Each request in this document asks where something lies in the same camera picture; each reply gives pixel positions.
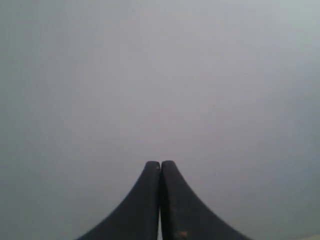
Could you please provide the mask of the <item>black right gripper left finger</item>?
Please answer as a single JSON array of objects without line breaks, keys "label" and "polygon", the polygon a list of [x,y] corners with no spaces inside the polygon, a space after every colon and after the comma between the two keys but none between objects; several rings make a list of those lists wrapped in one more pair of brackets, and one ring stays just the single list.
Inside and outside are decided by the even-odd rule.
[{"label": "black right gripper left finger", "polygon": [[123,201],[80,240],[156,240],[159,231],[161,167],[146,162],[136,183]]}]

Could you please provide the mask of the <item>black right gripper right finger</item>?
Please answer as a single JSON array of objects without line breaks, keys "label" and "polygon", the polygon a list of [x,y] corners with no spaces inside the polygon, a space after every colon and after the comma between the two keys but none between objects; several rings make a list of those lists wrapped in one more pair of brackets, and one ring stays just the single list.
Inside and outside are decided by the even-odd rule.
[{"label": "black right gripper right finger", "polygon": [[164,240],[249,239],[201,201],[172,160],[161,163],[159,209]]}]

